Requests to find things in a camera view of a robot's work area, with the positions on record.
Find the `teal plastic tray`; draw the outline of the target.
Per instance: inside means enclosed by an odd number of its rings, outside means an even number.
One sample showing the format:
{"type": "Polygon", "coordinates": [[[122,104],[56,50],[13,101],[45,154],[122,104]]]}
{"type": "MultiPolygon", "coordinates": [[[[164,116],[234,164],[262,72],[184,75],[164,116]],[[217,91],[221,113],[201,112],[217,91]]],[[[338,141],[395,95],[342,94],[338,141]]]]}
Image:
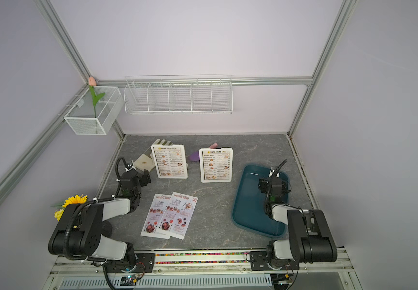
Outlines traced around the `teal plastic tray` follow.
{"type": "Polygon", "coordinates": [[[286,232],[284,223],[274,221],[264,212],[265,194],[258,187],[259,181],[269,178],[270,168],[248,164],[243,169],[241,180],[234,200],[232,221],[249,232],[280,238],[286,232]]]}

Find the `red special menu sheet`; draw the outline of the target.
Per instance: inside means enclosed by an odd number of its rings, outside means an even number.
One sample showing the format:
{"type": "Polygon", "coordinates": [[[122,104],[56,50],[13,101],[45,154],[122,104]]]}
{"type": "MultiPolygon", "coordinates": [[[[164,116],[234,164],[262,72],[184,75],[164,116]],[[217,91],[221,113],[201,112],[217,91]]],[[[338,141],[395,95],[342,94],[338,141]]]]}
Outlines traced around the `red special menu sheet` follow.
{"type": "Polygon", "coordinates": [[[164,219],[165,211],[168,209],[171,195],[155,194],[152,205],[148,211],[144,226],[141,230],[141,236],[170,239],[167,231],[171,227],[171,219],[164,219]]]}

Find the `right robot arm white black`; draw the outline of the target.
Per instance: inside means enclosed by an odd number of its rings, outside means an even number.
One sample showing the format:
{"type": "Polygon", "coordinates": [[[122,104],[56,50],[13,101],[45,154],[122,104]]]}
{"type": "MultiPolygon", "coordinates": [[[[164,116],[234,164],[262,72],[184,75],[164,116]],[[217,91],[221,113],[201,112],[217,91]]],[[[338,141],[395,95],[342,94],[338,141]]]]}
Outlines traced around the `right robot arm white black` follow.
{"type": "Polygon", "coordinates": [[[287,163],[283,160],[262,178],[258,188],[265,194],[263,210],[267,217],[284,224],[288,237],[272,240],[266,249],[266,261],[271,266],[282,263],[335,262],[338,250],[322,210],[304,210],[288,204],[283,198],[290,193],[288,182],[280,178],[280,170],[287,163]]]}

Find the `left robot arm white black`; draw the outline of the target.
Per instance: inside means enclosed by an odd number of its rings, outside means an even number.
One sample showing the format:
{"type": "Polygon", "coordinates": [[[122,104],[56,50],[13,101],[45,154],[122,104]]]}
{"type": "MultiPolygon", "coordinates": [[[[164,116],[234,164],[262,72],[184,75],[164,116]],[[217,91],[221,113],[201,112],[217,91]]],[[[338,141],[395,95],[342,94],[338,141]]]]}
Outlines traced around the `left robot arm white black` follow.
{"type": "Polygon", "coordinates": [[[142,188],[152,182],[149,170],[119,157],[114,168],[118,186],[109,198],[68,204],[48,241],[51,255],[87,261],[116,272],[133,272],[139,265],[134,246],[112,239],[110,219],[134,212],[142,188]]]}

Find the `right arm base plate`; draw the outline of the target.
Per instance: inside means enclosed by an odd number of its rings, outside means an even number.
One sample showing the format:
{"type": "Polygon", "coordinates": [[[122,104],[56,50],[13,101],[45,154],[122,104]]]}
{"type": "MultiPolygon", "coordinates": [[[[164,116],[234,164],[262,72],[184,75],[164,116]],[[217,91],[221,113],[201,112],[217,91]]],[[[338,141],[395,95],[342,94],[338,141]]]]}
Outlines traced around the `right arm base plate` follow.
{"type": "Polygon", "coordinates": [[[277,259],[267,251],[250,251],[245,254],[245,260],[250,263],[253,271],[296,271],[299,269],[294,260],[277,259]]]}

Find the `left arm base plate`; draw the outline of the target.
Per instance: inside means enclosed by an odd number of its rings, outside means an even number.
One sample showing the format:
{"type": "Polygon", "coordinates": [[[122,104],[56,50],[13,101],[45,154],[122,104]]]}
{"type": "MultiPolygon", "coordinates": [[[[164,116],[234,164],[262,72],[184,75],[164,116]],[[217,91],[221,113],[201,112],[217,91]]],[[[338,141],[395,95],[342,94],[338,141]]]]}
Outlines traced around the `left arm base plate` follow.
{"type": "Polygon", "coordinates": [[[110,261],[106,263],[108,274],[151,273],[155,264],[155,253],[135,252],[130,261],[110,261]]]}

